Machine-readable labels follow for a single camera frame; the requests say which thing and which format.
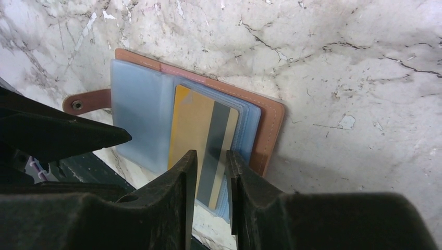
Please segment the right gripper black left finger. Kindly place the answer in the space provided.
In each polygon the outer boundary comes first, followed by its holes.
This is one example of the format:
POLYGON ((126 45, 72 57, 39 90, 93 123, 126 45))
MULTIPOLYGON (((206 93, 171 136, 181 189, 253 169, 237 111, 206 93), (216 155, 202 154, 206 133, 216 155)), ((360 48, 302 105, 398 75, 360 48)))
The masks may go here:
POLYGON ((1 249, 189 249, 197 152, 130 193, 106 184, 1 186, 1 249))

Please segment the brown leather card holder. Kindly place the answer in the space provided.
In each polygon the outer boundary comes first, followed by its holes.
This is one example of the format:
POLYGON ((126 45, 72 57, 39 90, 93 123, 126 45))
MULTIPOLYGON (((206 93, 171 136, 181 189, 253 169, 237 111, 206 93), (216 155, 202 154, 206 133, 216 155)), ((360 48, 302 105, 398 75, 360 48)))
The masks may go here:
POLYGON ((109 108, 113 124, 132 139, 117 146, 124 158, 157 174, 188 150, 198 152, 195 197, 230 220, 226 151, 237 151, 263 176, 285 115, 283 104, 118 48, 111 87, 71 95, 64 112, 81 115, 109 108))

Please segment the gold card black stripe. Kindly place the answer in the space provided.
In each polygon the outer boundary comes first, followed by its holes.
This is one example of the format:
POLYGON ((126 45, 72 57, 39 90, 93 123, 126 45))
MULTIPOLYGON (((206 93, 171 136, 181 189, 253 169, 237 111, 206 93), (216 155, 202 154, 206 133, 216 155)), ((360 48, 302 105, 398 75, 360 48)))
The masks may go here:
POLYGON ((195 150, 195 197, 210 210, 217 206, 225 170, 222 153, 232 146, 238 119, 236 109, 186 86, 176 87, 168 168, 195 150))

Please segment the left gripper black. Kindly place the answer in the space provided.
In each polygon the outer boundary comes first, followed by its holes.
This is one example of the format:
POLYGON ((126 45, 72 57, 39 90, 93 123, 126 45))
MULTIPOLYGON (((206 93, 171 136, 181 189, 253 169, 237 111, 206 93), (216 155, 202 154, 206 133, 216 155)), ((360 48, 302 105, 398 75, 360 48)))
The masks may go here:
POLYGON ((1 88, 1 185, 35 184, 26 166, 48 181, 48 170, 38 160, 52 162, 131 139, 125 129, 69 115, 1 88))

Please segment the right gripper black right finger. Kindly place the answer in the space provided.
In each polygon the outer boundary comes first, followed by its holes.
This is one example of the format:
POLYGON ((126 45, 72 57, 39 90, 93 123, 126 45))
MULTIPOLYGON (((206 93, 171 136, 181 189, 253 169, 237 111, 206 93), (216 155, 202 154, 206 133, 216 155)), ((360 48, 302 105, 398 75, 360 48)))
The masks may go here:
POLYGON ((416 208, 397 193, 285 193, 226 154, 238 249, 436 249, 416 208))

